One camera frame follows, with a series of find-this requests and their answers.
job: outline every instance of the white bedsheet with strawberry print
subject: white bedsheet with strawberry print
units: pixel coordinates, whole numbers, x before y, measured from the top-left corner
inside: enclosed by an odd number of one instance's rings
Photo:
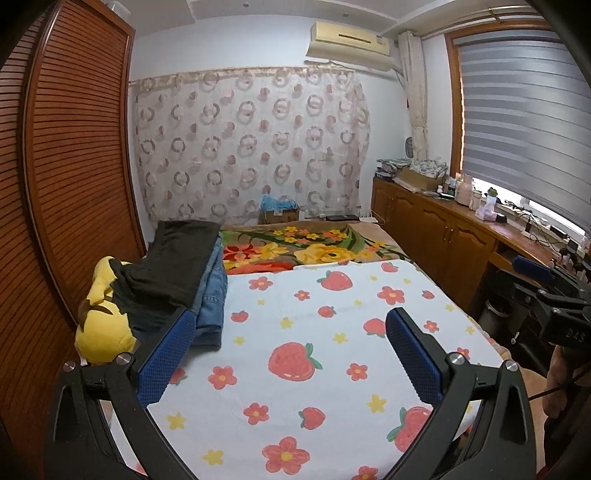
[[[502,363],[471,319],[409,262],[228,280],[222,348],[190,351],[148,408],[200,480],[382,478],[431,411],[385,337],[394,307],[446,351]],[[468,406],[459,433],[477,410]],[[112,431],[127,464],[142,471],[115,417]]]

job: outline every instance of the stuffed toy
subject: stuffed toy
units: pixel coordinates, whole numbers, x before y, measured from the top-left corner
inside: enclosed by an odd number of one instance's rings
[[[127,314],[122,314],[113,303],[111,283],[116,276],[109,264],[111,258],[103,257],[96,264],[92,286],[78,309],[74,344],[93,364],[111,362],[120,353],[131,352],[135,345]]]

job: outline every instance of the black cloth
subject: black cloth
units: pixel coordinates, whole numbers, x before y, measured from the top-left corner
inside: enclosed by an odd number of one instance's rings
[[[126,313],[134,336],[144,341],[176,308],[191,308],[220,225],[202,220],[159,222],[154,243],[137,264],[110,260],[117,279],[113,301]]]

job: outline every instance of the blue gripper pad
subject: blue gripper pad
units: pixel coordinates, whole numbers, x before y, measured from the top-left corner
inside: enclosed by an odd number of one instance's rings
[[[185,310],[138,373],[137,395],[146,408],[162,398],[170,377],[195,336],[196,315]]]
[[[421,401],[433,407],[439,405],[443,399],[443,374],[422,343],[427,337],[437,343],[435,338],[423,334],[402,308],[388,312],[386,335]],[[429,347],[444,359],[444,350],[438,343]]]

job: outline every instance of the roller blind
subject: roller blind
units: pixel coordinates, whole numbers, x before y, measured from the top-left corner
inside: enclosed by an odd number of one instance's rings
[[[462,77],[462,170],[591,231],[591,89],[553,32],[454,40]]]

